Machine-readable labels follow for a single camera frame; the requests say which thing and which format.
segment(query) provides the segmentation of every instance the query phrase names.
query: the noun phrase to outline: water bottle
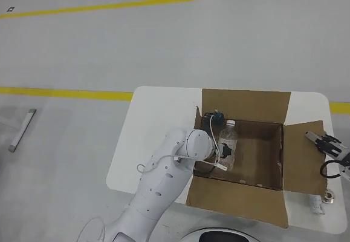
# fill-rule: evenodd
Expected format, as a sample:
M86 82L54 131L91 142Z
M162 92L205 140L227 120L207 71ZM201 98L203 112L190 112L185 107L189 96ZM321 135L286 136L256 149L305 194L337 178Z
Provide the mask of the water bottle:
M222 147L222 144L226 144L231 149L231 155L228 155L226 158L220 159L220 164L227 167L227 171L231 171L234 167L235 162L235 149L236 143L238 142L238 135L235 132L235 121L228 120L224 130L219 134L219 147Z

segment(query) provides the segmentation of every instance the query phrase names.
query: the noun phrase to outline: white sticker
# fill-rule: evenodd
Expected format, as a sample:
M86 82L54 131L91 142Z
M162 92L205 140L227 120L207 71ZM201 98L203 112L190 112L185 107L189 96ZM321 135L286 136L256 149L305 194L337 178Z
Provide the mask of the white sticker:
M222 169L223 171L226 171L227 170L227 167L225 167L224 165L221 165L219 163L216 163L215 166L219 169Z
M321 197L318 195L309 195L309 208L313 214L325 215L324 209L322 208Z
M350 182L350 176L347 175L345 172L342 172L342 173L341 173L341 176L344 177L347 181Z

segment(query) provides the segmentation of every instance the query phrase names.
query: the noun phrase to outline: gray floor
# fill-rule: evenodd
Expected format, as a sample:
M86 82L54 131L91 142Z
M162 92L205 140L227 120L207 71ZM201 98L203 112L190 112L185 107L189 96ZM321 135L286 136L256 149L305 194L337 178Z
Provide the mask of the gray floor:
M127 0L0 0L0 14ZM134 91L142 85L317 91L350 102L350 1L197 0L0 19L0 86ZM38 112L18 150L0 126L0 242L75 241L92 217L114 221L132 195L106 175L128 102L0 95L0 114ZM350 116L333 115L350 146ZM174 204L151 241L229 226L262 241L350 241ZM96 233L99 224L91 227Z

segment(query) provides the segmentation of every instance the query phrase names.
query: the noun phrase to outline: yellow stripe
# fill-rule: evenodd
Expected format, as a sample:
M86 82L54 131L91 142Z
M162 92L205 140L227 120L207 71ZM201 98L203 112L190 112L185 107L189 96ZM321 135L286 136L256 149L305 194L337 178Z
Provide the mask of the yellow stripe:
M124 93L118 91L81 91L20 87L0 87L0 94L120 101L131 101L133 96L133 93Z
M329 106L334 114L350 114L350 103L348 102L330 102Z
M133 96L133 93L120 91L83 91L21 87L0 87L0 94L65 97L76 99L118 100L128 102L132 100ZM333 114L350 114L350 102L330 102L329 105L331 113Z
M172 4L176 2L191 2L193 0L145 0L138 2L119 2L116 4L105 4L105 5L94 5L94 6L81 6L81 7L69 7L52 10L39 10L39 11L28 11L23 13L5 13L0 15L0 19L5 18L20 18L36 15L56 15L59 13L75 13L78 11L94 11L103 9L114 9L114 8L127 8L127 7L141 7L156 4Z

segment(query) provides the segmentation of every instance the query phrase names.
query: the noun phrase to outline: open cardboard box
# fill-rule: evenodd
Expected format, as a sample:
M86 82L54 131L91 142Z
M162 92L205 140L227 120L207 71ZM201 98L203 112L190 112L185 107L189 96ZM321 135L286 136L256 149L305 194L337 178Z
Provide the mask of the open cardboard box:
M201 114L220 110L236 121L239 138L230 172L194 173L188 206L288 227L284 191L325 194L319 172L325 156L305 137L322 135L322 121L284 125L289 101L288 92L202 90ZM195 128L201 114L198 109ZM210 167L198 162L195 169Z

